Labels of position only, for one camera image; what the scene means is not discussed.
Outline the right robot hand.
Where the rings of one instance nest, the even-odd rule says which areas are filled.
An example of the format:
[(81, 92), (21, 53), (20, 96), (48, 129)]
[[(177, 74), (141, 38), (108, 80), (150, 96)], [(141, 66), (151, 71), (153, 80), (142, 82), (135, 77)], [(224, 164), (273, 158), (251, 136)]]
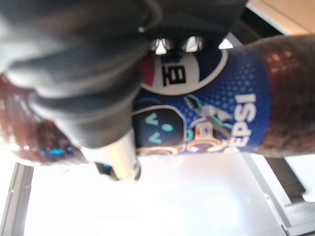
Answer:
[(191, 36), (218, 46), (244, 0), (3, 0), (0, 70), (33, 89), (30, 105), (51, 120), (86, 159), (138, 179), (132, 102), (138, 62), (158, 39), (183, 50)]

